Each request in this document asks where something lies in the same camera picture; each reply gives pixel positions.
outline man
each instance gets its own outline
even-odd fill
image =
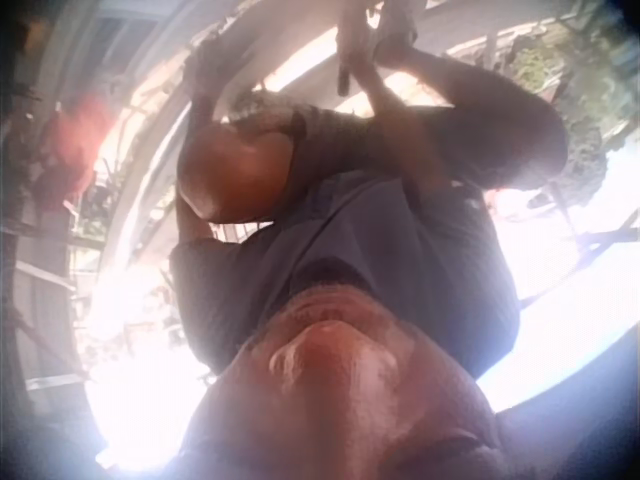
[[[405,107],[364,30],[339,38],[362,121],[311,107],[210,124],[221,41],[197,54],[172,269],[185,332],[219,375],[176,468],[193,478],[502,478],[479,377],[519,304],[481,188],[535,187],[566,159],[543,100],[391,35],[376,61],[453,108]],[[207,222],[273,224],[243,244]]]

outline green foliage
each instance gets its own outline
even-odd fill
[[[107,224],[102,218],[81,218],[78,222],[81,237],[104,242],[107,238]]]
[[[562,64],[558,52],[543,44],[538,48],[523,49],[511,64],[513,80],[524,89],[537,93],[557,74]]]
[[[553,102],[569,137],[567,166],[554,181],[567,206],[585,205],[606,176],[603,137],[632,114],[629,90],[616,78],[606,52],[578,34],[558,35],[557,29],[550,29],[542,38],[528,40],[526,48],[514,52],[511,77],[539,92],[559,70],[569,74],[570,81]],[[530,206],[551,201],[549,190],[543,188]]]

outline man's arm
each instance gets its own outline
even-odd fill
[[[388,154],[405,176],[426,193],[450,187],[451,178],[444,162],[418,114],[387,88],[375,66],[365,57],[350,62],[349,68],[369,98]]]
[[[491,71],[421,52],[400,41],[383,41],[376,50],[382,66],[417,77],[467,118],[478,118],[488,135],[483,146],[493,156],[510,153],[541,177],[558,174],[567,158],[566,132],[554,108],[537,95]],[[457,132],[461,138],[465,132]]]
[[[184,145],[178,159],[178,179],[185,162],[187,146],[203,127],[211,123],[216,103],[227,83],[228,75],[222,75],[219,65],[219,59],[223,57],[221,50],[220,39],[205,40],[185,64],[183,81],[191,95],[191,110]],[[198,217],[184,199],[179,180],[176,185],[175,209],[179,243],[213,238],[209,223]]]
[[[187,133],[184,140],[184,145],[188,145],[193,139],[195,134],[204,126],[206,126],[213,116],[213,109],[215,107],[215,101],[209,95],[206,94],[194,94],[191,99],[191,110],[189,112],[189,119],[187,124]],[[178,169],[180,169],[181,163],[184,161],[183,146],[182,152],[178,160]],[[189,204],[185,201],[182,193],[180,192],[180,185],[176,185],[176,219],[178,222],[178,241],[179,243],[186,243],[201,238],[212,238],[213,233],[209,223],[198,217]]]

